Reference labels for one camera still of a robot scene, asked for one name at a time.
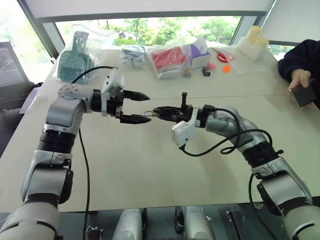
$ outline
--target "hand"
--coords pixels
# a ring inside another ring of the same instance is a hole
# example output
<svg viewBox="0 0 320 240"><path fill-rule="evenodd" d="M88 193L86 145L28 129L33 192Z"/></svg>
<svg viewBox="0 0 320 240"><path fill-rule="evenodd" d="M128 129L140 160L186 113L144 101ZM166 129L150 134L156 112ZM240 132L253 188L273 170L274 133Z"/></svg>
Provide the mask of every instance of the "hand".
<svg viewBox="0 0 320 240"><path fill-rule="evenodd" d="M307 88L309 86L309 79L311 77L311 73L307 70L303 70L300 68L297 68L292 71L291 73L291 83L288 87L288 90L294 89L300 85L302 85L304 88Z"/></svg>

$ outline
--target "window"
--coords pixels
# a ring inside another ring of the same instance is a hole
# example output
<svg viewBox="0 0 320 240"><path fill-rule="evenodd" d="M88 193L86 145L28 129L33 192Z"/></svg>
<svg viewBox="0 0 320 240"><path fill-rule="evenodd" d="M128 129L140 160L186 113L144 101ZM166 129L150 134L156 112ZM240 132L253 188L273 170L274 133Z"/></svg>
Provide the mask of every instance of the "window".
<svg viewBox="0 0 320 240"><path fill-rule="evenodd" d="M56 22L66 42L72 24L114 30L113 45L164 45L183 36L203 36L209 47L229 45L240 16L152 17Z"/></svg>
<svg viewBox="0 0 320 240"><path fill-rule="evenodd" d="M270 44L270 52L273 54L275 59L277 59L278 61L283 59L285 54L293 48L294 48L294 46Z"/></svg>
<svg viewBox="0 0 320 240"><path fill-rule="evenodd" d="M50 56L16 0L0 2L0 42L10 41L31 82L43 82L52 68Z"/></svg>

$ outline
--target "white wall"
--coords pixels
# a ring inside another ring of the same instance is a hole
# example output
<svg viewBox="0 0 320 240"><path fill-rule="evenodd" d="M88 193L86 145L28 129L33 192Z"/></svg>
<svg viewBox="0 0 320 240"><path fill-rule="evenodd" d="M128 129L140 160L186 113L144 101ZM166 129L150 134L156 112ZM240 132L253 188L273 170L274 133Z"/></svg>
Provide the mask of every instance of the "white wall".
<svg viewBox="0 0 320 240"><path fill-rule="evenodd" d="M272 41L320 40L320 0L278 0L262 35Z"/></svg>
<svg viewBox="0 0 320 240"><path fill-rule="evenodd" d="M167 11L266 11L271 0L26 0L35 18Z"/></svg>

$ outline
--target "floor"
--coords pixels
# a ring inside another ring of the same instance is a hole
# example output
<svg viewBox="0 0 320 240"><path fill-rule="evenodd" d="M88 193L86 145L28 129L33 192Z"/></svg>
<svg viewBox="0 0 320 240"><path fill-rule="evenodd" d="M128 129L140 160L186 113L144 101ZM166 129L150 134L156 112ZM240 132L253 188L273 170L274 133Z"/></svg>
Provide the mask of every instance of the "floor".
<svg viewBox="0 0 320 240"><path fill-rule="evenodd" d="M243 204L221 204L202 206L203 212L211 218L210 225L217 240L238 240L234 228L226 217L226 211L239 210L244 220L244 230L247 233L243 240L272 240L273 238L263 228L248 203ZM122 210L99 211L89 216L88 225L104 229L103 239L111 240L117 226ZM154 239L183 239L183 235L175 232L175 208L159 207L148 208L147 232L145 240ZM259 210L259 216L266 222L268 227L276 235L278 240L288 240L287 234L282 226L281 219L269 213L263 207ZM0 213L0 222L7 216ZM60 214L60 234L65 240L82 239L84 214L78 212L62 212Z"/></svg>

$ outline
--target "white table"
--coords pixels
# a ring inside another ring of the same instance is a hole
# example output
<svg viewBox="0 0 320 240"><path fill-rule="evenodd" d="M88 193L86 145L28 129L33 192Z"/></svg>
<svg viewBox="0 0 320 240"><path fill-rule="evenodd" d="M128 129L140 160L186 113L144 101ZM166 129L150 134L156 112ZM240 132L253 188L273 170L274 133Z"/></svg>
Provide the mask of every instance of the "white table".
<svg viewBox="0 0 320 240"><path fill-rule="evenodd" d="M119 52L110 50L107 54L106 64L116 65ZM125 89L151 97L144 102L126 100L124 113L178 107L181 92L188 92L189 104L233 106L272 135L274 148L284 150L283 156L311 194L320 195L320 111L315 106L301 111L290 103L285 95L288 84L278 75L271 54L264 61L266 72L251 74L223 74L223 64L216 60L215 53L211 60L218 66L211 77L197 70L191 78L166 81L154 80L148 69L121 67L126 76ZM64 84L52 79L52 71L0 159L0 212L11 212L21 204L20 188L26 169L38 146L48 108ZM100 89L102 78L101 74L89 86ZM189 157L171 140L173 125L157 118L130 125L99 113L84 115L81 130L90 166L90 210L248 202L251 171L242 155L236 151L221 155L219 148L202 157ZM186 149L200 153L221 139L197 129L196 139ZM72 193L59 206L64 212L83 211L86 205L86 170L78 137L72 154ZM252 189L253 199L260 200L256 188Z"/></svg>

